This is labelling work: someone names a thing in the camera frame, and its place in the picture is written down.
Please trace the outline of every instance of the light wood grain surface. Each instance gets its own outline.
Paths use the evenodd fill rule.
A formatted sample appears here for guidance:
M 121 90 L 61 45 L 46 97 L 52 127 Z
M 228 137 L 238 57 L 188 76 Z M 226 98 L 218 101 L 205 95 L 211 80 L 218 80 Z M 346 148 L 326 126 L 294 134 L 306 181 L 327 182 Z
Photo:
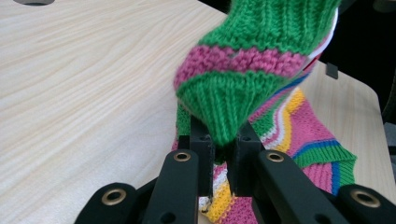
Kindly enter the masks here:
M 157 176 L 175 134 L 173 75 L 224 17 L 194 0 L 0 1 L 0 223 L 73 223 L 102 186 Z M 308 99 L 359 156 L 357 182 L 395 203 L 375 93 L 323 69 Z

